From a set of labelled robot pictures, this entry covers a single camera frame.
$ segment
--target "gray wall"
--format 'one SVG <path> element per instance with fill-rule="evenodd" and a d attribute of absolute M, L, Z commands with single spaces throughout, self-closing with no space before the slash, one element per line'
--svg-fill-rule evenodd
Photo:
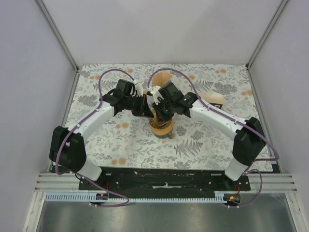
<path fill-rule="evenodd" d="M 0 231 L 21 231 L 73 69 L 35 3 L 0 7 Z"/>
<path fill-rule="evenodd" d="M 44 0 L 78 65 L 248 62 L 280 0 Z"/>
<path fill-rule="evenodd" d="M 309 1 L 292 0 L 252 67 L 252 76 L 281 154 L 309 215 Z"/>

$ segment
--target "patterned mat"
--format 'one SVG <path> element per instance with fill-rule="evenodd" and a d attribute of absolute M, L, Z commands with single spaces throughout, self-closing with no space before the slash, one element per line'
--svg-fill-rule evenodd
<path fill-rule="evenodd" d="M 244 65 L 204 64 L 87 64 L 81 70 L 67 120 L 77 122 L 99 99 L 98 79 L 112 68 L 126 70 L 146 87 L 150 75 L 160 68 L 174 68 L 193 81 L 198 91 L 215 91 L 225 96 L 223 110 L 243 117 L 258 117 Z M 192 91 L 188 82 L 172 73 L 172 82 L 183 94 Z M 102 91 L 108 92 L 121 72 L 110 72 L 102 79 Z M 86 142 L 88 158 L 99 166 L 135 168 L 225 169 L 231 158 L 233 142 L 218 130 L 186 116 L 174 117 L 173 139 L 155 137 L 148 119 L 123 111 L 99 127 Z M 268 158 L 265 148 L 259 158 Z M 272 171 L 270 162 L 254 165 L 260 171 Z"/>

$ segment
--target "black mounting plate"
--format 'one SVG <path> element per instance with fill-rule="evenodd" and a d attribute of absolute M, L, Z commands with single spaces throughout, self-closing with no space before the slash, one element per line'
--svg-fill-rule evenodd
<path fill-rule="evenodd" d="M 232 182 L 224 171 L 136 169 L 102 167 L 101 177 L 96 181 L 110 191 L 129 198 L 213 198 L 215 191 L 251 190 L 249 179 L 242 175 Z M 79 190 L 98 190 L 81 179 Z"/>

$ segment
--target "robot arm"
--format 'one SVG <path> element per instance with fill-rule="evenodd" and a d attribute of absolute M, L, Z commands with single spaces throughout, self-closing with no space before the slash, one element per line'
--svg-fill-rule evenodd
<path fill-rule="evenodd" d="M 198 101 L 196 94 L 189 92 L 183 95 L 172 82 L 162 87 L 155 86 L 148 89 L 148 91 L 154 97 L 152 107 L 159 121 L 168 121 L 175 113 L 178 113 L 210 124 L 234 140 L 233 159 L 225 170 L 225 175 L 233 181 L 238 180 L 265 146 L 265 143 L 254 133 L 205 108 Z M 116 88 L 112 90 L 112 95 L 105 94 L 103 96 L 102 106 L 96 109 L 97 112 L 83 121 L 81 125 L 77 124 L 77 129 L 68 138 L 60 153 L 59 164 L 70 171 L 79 173 L 92 180 L 97 180 L 102 170 L 87 160 L 84 141 L 101 124 L 122 110 L 131 110 L 134 116 L 154 117 L 148 106 L 146 95 L 141 93 L 141 86 L 135 94 L 135 86 L 132 82 L 119 80 Z M 220 109 L 216 109 L 216 111 L 227 115 L 227 113 L 223 113 Z M 260 122 L 256 118 L 252 117 L 249 120 L 245 120 L 232 115 L 229 116 L 263 134 Z M 64 138 L 75 126 L 76 124 L 69 128 L 59 126 L 54 130 L 49 155 L 50 160 L 56 160 L 61 143 L 63 143 Z"/>

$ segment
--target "metal floor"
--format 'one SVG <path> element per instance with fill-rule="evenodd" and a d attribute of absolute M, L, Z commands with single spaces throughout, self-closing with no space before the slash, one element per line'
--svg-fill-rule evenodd
<path fill-rule="evenodd" d="M 242 201 L 253 197 L 243 194 Z M 94 208 L 45 202 L 37 232 L 296 232 L 285 195 L 261 195 L 248 207 L 211 203 L 132 203 Z"/>

